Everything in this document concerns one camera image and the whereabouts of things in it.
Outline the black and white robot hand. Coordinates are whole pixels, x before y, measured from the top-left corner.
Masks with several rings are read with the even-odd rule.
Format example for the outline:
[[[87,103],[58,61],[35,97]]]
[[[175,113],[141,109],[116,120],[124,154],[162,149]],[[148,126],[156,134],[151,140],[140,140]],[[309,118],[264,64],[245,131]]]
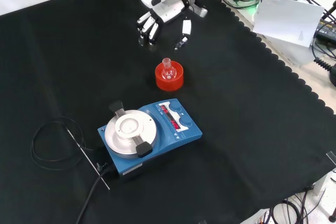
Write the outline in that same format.
[[[195,0],[141,0],[148,11],[136,22],[139,32],[139,45],[148,44],[152,48],[160,27],[175,20]]]

